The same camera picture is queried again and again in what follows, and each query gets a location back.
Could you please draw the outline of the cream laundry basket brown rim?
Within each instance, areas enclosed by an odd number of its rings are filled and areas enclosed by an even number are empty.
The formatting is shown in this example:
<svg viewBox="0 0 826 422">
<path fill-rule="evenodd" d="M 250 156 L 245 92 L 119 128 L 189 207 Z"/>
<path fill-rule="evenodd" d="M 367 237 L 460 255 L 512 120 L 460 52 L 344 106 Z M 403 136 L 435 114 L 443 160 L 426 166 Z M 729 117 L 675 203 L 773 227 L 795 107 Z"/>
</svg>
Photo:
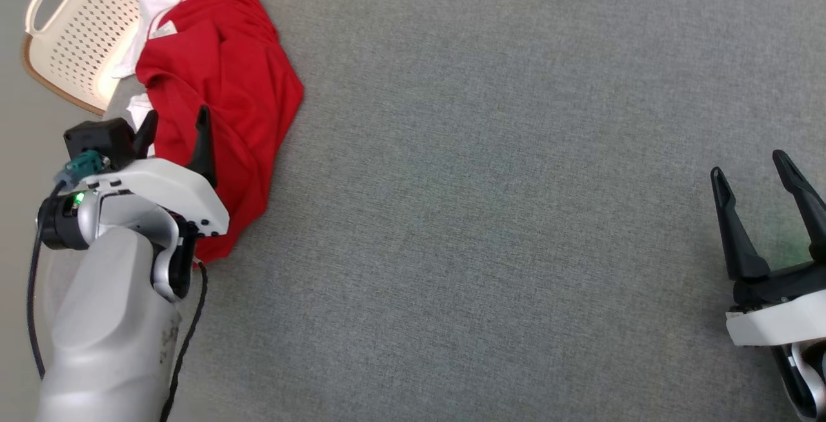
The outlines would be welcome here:
<svg viewBox="0 0 826 422">
<path fill-rule="evenodd" d="M 139 17 L 138 0 L 30 0 L 24 70 L 65 101 L 103 116 L 119 84 L 112 71 Z"/>
</svg>

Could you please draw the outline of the red jersey with white sleeves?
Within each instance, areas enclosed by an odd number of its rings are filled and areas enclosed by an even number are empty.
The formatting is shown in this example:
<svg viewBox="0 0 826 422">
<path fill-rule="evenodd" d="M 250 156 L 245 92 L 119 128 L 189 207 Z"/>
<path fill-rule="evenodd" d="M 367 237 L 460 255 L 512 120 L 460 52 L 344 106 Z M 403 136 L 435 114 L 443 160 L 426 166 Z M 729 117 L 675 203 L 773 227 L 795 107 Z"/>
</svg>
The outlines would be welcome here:
<svg viewBox="0 0 826 422">
<path fill-rule="evenodd" d="M 277 152 L 304 89 L 259 0 L 139 0 L 142 33 L 118 66 L 159 114 L 154 153 L 186 165 L 199 108 L 210 111 L 216 193 L 229 231 L 198 243 L 205 263 L 227 257 L 267 207 Z"/>
</svg>

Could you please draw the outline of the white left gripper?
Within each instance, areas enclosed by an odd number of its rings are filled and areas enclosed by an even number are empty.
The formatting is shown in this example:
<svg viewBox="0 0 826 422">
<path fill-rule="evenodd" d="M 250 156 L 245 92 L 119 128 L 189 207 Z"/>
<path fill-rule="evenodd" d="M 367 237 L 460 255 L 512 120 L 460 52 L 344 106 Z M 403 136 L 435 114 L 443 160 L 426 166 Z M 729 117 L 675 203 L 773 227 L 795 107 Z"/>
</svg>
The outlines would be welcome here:
<svg viewBox="0 0 826 422">
<path fill-rule="evenodd" d="M 213 189 L 217 187 L 217 172 L 209 107 L 199 107 L 196 143 L 186 167 L 163 158 L 145 159 L 156 140 L 157 122 L 157 112 L 149 110 L 135 132 L 133 149 L 137 161 L 120 171 L 99 173 L 81 182 L 95 186 L 94 190 L 100 194 L 128 190 L 186 221 L 197 223 L 207 237 L 227 234 L 229 213 Z"/>
</svg>

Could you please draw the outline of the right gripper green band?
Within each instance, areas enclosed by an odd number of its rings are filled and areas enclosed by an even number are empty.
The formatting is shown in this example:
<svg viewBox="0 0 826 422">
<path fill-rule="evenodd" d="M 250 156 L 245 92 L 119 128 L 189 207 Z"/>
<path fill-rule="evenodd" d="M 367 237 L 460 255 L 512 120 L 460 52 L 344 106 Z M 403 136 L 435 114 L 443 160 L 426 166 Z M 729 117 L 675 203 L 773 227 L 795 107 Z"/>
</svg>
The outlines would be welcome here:
<svg viewBox="0 0 826 422">
<path fill-rule="evenodd" d="M 772 160 L 800 211 L 814 261 L 771 272 L 741 223 L 725 173 L 710 171 L 727 275 L 735 281 L 726 327 L 737 346 L 826 339 L 826 263 L 819 263 L 826 261 L 826 202 L 786 152 L 774 150 Z"/>
</svg>

